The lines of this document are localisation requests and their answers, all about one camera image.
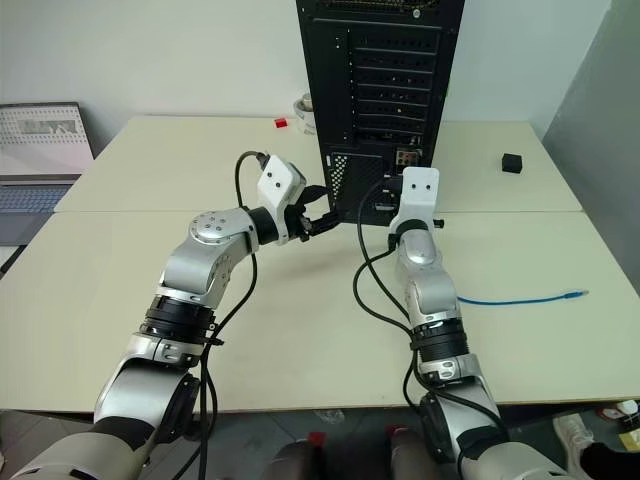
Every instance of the laptop keyboard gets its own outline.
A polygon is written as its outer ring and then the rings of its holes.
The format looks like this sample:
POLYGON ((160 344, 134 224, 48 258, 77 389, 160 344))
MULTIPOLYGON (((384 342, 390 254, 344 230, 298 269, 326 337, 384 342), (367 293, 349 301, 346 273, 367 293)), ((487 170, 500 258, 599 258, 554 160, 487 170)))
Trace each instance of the laptop keyboard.
POLYGON ((0 186, 0 213, 52 213, 71 185, 0 186))

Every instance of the gray wall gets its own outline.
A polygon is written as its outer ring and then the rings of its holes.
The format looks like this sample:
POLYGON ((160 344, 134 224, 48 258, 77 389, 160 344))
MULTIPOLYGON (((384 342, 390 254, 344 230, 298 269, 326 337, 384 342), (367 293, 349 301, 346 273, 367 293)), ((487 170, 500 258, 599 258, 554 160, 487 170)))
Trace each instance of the gray wall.
POLYGON ((613 0, 544 145, 640 293, 640 1, 613 0))

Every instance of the floor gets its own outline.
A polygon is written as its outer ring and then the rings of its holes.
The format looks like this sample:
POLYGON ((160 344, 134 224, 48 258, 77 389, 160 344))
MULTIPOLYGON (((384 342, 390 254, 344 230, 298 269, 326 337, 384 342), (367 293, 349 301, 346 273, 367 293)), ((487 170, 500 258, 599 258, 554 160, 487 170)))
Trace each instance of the floor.
MULTIPOLYGON (((598 440, 621 449, 616 426, 593 411, 583 413, 598 440)), ((285 444, 305 438, 309 432, 325 432, 328 472, 332 479, 377 480, 385 477, 385 427, 419 428, 408 409, 355 409, 330 412, 281 412, 221 415, 209 442, 209 479, 259 479, 275 453, 285 444)), ((0 480, 8 480, 20 467, 56 440, 88 429, 87 424, 16 411, 0 413, 1 450, 6 457, 0 480)), ((528 443, 558 464, 564 452, 550 420, 512 429, 514 440, 528 443)), ((141 478, 170 480, 191 455, 196 444, 184 439, 159 446, 141 478)), ((445 479, 456 478, 445 468, 445 479)), ((183 477, 197 478, 197 462, 183 477)))

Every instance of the black pc case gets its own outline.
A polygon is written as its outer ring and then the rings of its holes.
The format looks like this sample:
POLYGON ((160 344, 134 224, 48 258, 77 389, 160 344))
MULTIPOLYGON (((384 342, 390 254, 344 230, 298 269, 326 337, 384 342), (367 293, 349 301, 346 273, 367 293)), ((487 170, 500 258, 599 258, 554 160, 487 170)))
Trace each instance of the black pc case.
MULTIPOLYGON (((329 200, 355 222, 385 174, 430 166, 464 0, 297 0, 329 200)), ((388 225, 392 193, 363 223, 388 225)))

